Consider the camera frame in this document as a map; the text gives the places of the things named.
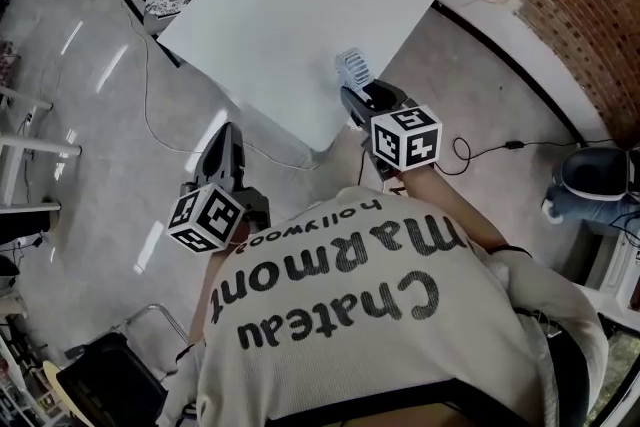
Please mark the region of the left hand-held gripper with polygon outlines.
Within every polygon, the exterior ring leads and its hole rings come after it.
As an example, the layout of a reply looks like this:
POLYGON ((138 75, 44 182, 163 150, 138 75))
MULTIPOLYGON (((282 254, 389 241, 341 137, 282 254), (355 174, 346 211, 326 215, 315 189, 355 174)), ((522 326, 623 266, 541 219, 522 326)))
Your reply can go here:
POLYGON ((226 249, 243 223, 253 233, 269 228, 269 200, 253 187, 242 189, 244 169, 241 130, 234 123, 226 122, 211 138, 196 164, 195 183, 205 186, 174 202, 166 234, 199 254, 226 249), (242 190, 228 193, 224 189, 242 190))

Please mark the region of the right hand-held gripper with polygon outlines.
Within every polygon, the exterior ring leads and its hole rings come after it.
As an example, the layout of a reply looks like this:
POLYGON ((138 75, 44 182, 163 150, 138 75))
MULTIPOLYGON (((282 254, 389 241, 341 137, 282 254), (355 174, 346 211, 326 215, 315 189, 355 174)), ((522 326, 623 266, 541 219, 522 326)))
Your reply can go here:
POLYGON ((382 182, 439 160, 443 124, 431 108, 405 102, 404 91, 378 79, 366 95, 340 88, 345 110, 368 134, 363 146, 382 182))

